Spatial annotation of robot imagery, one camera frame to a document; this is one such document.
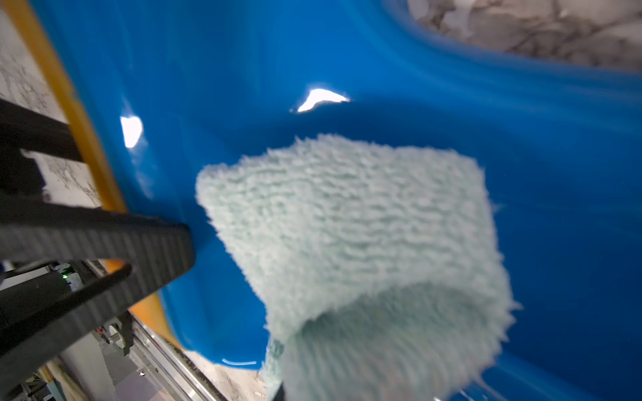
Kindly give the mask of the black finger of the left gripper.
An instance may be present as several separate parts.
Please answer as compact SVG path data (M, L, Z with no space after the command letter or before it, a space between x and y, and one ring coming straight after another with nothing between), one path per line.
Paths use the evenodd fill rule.
M126 262L126 292L147 296L188 272L196 253L184 224L2 196L1 259Z
M83 336L132 305L130 265L97 278L75 292L24 292L15 304L17 321L1 326L1 385L15 386Z

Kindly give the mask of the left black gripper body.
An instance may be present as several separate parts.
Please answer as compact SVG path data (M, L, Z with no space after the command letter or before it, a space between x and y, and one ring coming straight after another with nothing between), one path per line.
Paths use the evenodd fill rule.
M45 181L36 162L23 152L82 162L70 127L32 110L1 101L1 194L43 200Z

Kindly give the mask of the blue rubber boot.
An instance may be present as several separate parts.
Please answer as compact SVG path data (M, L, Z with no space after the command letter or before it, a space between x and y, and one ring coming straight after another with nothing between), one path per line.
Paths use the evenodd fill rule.
M109 207L184 222L175 338L251 369L264 307L195 197L204 165L337 133L485 169L522 304L507 399L641 396L641 78L467 48L381 1L6 1Z

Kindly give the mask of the mint green fluffy cloth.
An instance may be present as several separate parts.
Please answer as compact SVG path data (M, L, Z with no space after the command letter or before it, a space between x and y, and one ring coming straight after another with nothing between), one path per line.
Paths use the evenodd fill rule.
M196 195L287 399L446 399L500 354L517 304L472 158L320 135L209 165Z

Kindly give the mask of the aluminium front rail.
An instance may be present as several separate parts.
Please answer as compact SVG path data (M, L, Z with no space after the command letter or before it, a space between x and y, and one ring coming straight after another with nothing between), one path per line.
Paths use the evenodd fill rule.
M130 356L172 399L227 400L180 349L135 317L131 317L131 332Z

